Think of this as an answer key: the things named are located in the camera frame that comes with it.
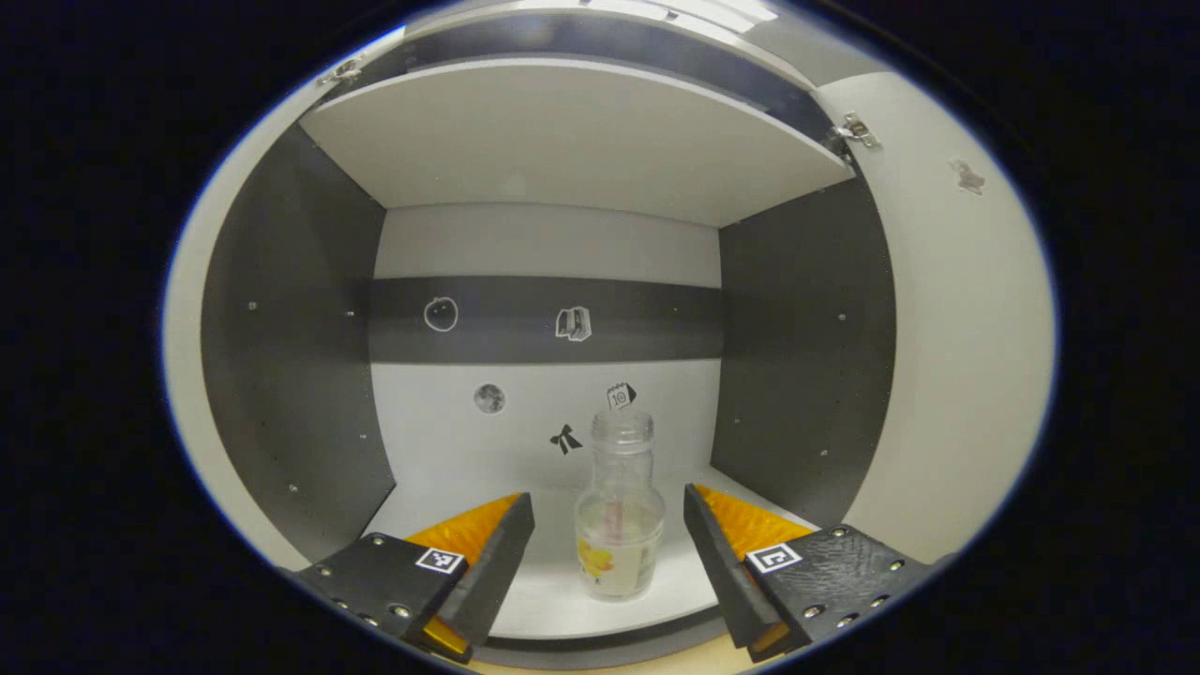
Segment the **sticker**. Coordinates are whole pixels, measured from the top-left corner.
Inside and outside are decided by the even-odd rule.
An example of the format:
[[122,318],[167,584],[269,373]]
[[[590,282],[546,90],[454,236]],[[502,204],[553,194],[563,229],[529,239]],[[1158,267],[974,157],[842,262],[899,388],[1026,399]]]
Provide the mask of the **sticker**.
[[649,583],[659,539],[613,546],[578,538],[580,579],[604,596],[628,596]]
[[425,305],[425,325],[438,333],[449,333],[458,324],[458,304],[454,298],[433,298]]
[[782,569],[790,565],[796,565],[803,560],[792,546],[787,544],[775,544],[766,549],[758,549],[746,554],[746,560],[758,568],[763,574]]
[[971,167],[962,160],[950,160],[950,168],[959,173],[959,190],[973,192],[983,197],[980,187],[983,187],[986,180],[982,175],[971,171]]
[[608,410],[620,410],[634,402],[636,398],[637,392],[629,383],[614,384],[608,388]]
[[421,560],[416,561],[416,567],[424,567],[425,569],[432,569],[433,572],[440,572],[442,574],[450,574],[456,567],[458,567],[458,561],[461,561],[462,557],[463,556],[450,551],[430,549],[425,551]]
[[571,342],[582,342],[592,336],[592,312],[587,307],[569,307],[558,310],[554,322],[554,338],[566,338]]
[[570,424],[564,424],[563,430],[558,432],[558,436],[550,437],[550,442],[558,446],[559,449],[563,450],[564,455],[566,454],[566,450],[577,450],[583,447],[583,443],[576,441],[575,436],[571,436]]

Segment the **bottle label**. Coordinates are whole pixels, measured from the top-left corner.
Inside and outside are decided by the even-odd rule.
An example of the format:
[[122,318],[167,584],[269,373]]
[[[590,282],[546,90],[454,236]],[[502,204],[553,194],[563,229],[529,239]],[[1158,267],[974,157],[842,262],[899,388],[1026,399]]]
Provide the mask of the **bottle label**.
[[654,573],[659,539],[629,546],[578,540],[580,578],[601,596],[628,596],[642,589]]

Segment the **dark gray side panel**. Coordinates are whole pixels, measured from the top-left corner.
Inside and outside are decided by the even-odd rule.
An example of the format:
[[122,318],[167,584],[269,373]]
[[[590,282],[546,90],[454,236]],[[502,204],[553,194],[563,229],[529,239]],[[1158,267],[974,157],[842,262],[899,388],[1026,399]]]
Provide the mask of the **dark gray side panel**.
[[[452,298],[457,323],[432,329],[425,307]],[[592,335],[554,335],[559,310],[587,307]],[[607,363],[721,356],[718,288],[550,276],[422,276],[371,286],[374,363]]]
[[892,390],[895,291],[875,201],[857,178],[731,225],[720,241],[713,466],[835,525],[866,476]]
[[383,219],[293,126],[234,201],[205,282],[204,381],[221,440],[258,506],[313,560],[354,540],[395,485],[365,311]]

